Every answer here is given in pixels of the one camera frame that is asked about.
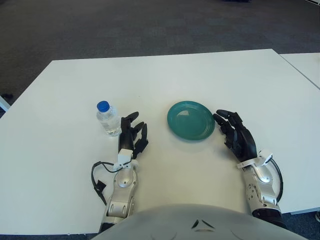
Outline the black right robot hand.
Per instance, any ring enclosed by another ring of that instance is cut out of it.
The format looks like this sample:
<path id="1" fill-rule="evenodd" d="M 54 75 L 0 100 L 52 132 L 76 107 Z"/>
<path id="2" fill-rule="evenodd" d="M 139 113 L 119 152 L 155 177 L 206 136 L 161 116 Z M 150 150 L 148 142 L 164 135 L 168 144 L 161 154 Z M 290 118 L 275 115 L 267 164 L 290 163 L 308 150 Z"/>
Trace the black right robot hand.
<path id="1" fill-rule="evenodd" d="M 257 148 L 251 132 L 243 125 L 237 112 L 218 109 L 213 115 L 225 135 L 225 145 L 232 151 L 239 162 L 257 157 Z"/>

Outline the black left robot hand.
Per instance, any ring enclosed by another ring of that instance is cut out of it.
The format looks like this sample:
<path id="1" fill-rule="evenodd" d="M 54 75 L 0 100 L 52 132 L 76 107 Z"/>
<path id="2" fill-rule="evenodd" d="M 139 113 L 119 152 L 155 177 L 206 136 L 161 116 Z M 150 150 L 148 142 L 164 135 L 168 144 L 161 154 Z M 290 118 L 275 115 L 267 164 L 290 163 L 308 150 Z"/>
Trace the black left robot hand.
<path id="1" fill-rule="evenodd" d="M 120 150 L 131 150 L 132 159 L 135 160 L 138 154 L 142 153 L 149 141 L 148 127 L 143 121 L 132 127 L 131 123 L 137 119 L 139 112 L 133 112 L 126 117 L 121 118 L 121 134 L 119 135 L 118 152 Z"/>

